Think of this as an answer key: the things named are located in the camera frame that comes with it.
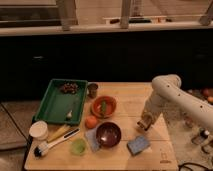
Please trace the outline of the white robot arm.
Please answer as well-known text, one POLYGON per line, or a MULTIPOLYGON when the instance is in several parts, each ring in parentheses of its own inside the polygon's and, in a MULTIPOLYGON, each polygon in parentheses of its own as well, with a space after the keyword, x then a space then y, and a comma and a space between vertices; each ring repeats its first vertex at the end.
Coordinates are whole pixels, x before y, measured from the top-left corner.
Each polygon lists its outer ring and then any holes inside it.
POLYGON ((213 106, 184 92, 181 78, 175 74, 153 78, 152 93, 146 100, 141 120, 137 124, 147 131, 154 125, 167 101, 173 102, 187 112, 200 126, 213 133, 213 106))

